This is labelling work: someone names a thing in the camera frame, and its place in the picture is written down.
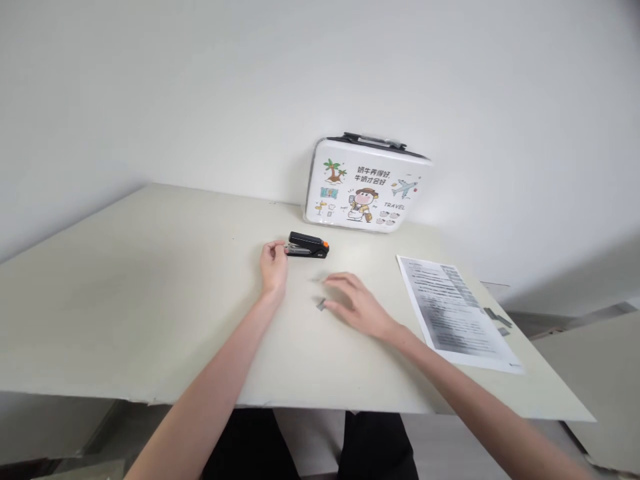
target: white wall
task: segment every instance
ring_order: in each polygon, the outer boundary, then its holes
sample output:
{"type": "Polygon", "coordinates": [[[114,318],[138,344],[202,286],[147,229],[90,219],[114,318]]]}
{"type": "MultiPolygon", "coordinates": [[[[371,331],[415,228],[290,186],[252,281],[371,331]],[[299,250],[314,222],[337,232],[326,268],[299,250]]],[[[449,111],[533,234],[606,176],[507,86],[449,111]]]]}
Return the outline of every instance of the white wall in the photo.
{"type": "Polygon", "coordinates": [[[508,307],[622,301],[640,270],[605,294],[573,273],[640,245],[639,18],[634,0],[5,0],[0,259],[149,181],[299,203],[316,139],[349,130],[433,158],[413,219],[512,285],[508,307]]]}

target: case handle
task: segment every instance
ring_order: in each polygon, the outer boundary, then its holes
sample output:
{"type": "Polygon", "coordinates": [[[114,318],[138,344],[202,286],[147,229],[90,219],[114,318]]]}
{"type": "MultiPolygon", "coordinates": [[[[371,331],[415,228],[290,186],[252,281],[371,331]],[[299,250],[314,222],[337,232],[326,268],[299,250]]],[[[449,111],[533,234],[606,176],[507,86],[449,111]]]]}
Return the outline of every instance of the case handle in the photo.
{"type": "Polygon", "coordinates": [[[392,140],[392,139],[383,139],[383,138],[377,138],[377,137],[371,137],[368,135],[360,135],[358,133],[350,133],[350,132],[345,132],[343,135],[343,138],[345,138],[346,140],[349,141],[354,141],[354,142],[360,142],[360,140],[365,141],[365,142],[374,142],[374,143],[380,143],[382,145],[386,145],[390,148],[395,148],[398,150],[404,150],[407,148],[407,144],[406,143],[402,143],[398,140],[392,140]]]}

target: hand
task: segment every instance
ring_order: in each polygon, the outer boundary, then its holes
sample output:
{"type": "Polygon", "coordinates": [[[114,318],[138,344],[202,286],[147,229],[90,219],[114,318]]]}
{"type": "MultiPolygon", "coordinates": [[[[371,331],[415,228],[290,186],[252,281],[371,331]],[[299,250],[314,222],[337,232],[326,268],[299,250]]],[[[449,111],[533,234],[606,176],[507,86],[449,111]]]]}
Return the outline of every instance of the hand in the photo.
{"type": "Polygon", "coordinates": [[[400,324],[392,319],[378,303],[378,300],[352,273],[332,273],[324,281],[328,287],[341,290],[351,300],[352,309],[333,301],[326,300],[325,306],[342,317],[350,326],[361,333],[379,339],[385,339],[400,324]]]}
{"type": "Polygon", "coordinates": [[[260,272],[262,272],[262,294],[274,295],[282,300],[287,286],[287,249],[283,240],[267,243],[260,254],[260,272]]]}

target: black stapler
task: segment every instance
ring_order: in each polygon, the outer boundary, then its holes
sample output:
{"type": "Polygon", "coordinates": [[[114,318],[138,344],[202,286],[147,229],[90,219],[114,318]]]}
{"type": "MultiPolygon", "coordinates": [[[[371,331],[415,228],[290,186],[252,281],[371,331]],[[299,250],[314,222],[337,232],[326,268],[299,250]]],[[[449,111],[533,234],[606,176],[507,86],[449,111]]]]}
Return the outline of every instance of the black stapler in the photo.
{"type": "Polygon", "coordinates": [[[291,232],[289,235],[287,249],[290,257],[327,258],[329,254],[327,242],[298,232],[291,232]]]}

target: printed document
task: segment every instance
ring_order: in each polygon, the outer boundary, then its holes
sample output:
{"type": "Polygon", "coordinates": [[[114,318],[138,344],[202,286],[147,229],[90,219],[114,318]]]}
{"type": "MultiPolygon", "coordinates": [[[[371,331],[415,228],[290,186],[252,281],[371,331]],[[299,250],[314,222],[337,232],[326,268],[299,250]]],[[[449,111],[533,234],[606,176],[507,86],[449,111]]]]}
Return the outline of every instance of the printed document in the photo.
{"type": "Polygon", "coordinates": [[[452,363],[525,372],[456,267],[400,256],[398,263],[428,346],[452,363]]]}

